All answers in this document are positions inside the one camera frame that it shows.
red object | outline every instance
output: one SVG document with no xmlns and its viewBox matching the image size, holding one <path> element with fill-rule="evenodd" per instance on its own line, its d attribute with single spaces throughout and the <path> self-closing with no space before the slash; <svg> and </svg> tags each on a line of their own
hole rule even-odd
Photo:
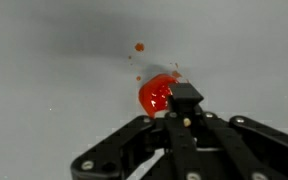
<svg viewBox="0 0 288 180">
<path fill-rule="evenodd" d="M 178 83 L 178 81 L 170 75 L 160 74 L 140 89 L 139 101 L 150 117 L 154 118 L 157 111 L 167 109 L 167 96 L 172 94 L 168 87 L 171 83 Z"/>
</svg>

gray backdrop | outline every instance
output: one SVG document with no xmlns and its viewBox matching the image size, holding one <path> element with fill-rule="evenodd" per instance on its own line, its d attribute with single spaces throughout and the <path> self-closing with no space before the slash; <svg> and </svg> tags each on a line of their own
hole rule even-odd
<svg viewBox="0 0 288 180">
<path fill-rule="evenodd" d="M 0 0 L 0 180 L 70 180 L 173 70 L 204 109 L 288 133 L 288 1 Z"/>
</svg>

bolt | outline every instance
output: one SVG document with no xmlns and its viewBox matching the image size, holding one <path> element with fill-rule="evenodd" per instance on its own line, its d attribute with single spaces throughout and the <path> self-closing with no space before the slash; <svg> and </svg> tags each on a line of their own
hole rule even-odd
<svg viewBox="0 0 288 180">
<path fill-rule="evenodd" d="M 236 121 L 237 121 L 238 123 L 244 123 L 244 119 L 242 119 L 242 118 L 236 118 Z"/>
<path fill-rule="evenodd" d="M 149 122 L 151 122 L 151 120 L 150 120 L 150 118 L 145 117 L 145 118 L 144 118 L 144 122 L 145 122 L 145 123 L 149 123 Z"/>
<path fill-rule="evenodd" d="M 213 114 L 212 114 L 212 113 L 206 113 L 206 117 L 207 117 L 207 118 L 212 118 L 212 117 L 213 117 Z"/>
<path fill-rule="evenodd" d="M 87 171 L 87 170 L 91 170 L 94 167 L 94 162 L 93 161 L 85 161 L 82 164 L 82 169 Z"/>
<path fill-rule="evenodd" d="M 186 180 L 201 180 L 201 176 L 197 173 L 188 173 Z"/>
<path fill-rule="evenodd" d="M 268 178 L 264 174 L 259 173 L 259 172 L 253 173 L 252 179 L 253 180 L 268 180 Z"/>
<path fill-rule="evenodd" d="M 184 126 L 185 127 L 189 127 L 192 124 L 192 122 L 191 122 L 191 120 L 189 118 L 184 118 L 183 121 L 184 121 Z"/>
<path fill-rule="evenodd" d="M 176 118 L 176 117 L 177 117 L 176 112 L 171 112 L 171 113 L 170 113 L 170 117 L 171 117 L 171 118 Z"/>
</svg>

black metal bracket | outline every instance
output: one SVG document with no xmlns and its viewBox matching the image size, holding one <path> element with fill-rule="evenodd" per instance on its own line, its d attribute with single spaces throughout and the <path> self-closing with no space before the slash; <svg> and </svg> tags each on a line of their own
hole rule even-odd
<svg viewBox="0 0 288 180">
<path fill-rule="evenodd" d="M 73 180 L 124 180 L 158 149 L 143 180 L 288 180 L 288 135 L 243 116 L 226 122 L 199 106 L 189 83 L 171 84 L 170 113 L 139 116 L 79 156 Z"/>
</svg>

red tomato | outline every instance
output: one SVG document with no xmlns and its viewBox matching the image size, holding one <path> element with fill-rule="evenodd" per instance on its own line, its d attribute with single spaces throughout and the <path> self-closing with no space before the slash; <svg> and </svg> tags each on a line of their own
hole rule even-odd
<svg viewBox="0 0 288 180">
<path fill-rule="evenodd" d="M 167 96 L 172 94 L 168 87 L 171 83 L 178 83 L 178 81 L 170 75 L 160 74 L 140 89 L 139 101 L 150 117 L 154 118 L 157 111 L 167 109 Z"/>
</svg>

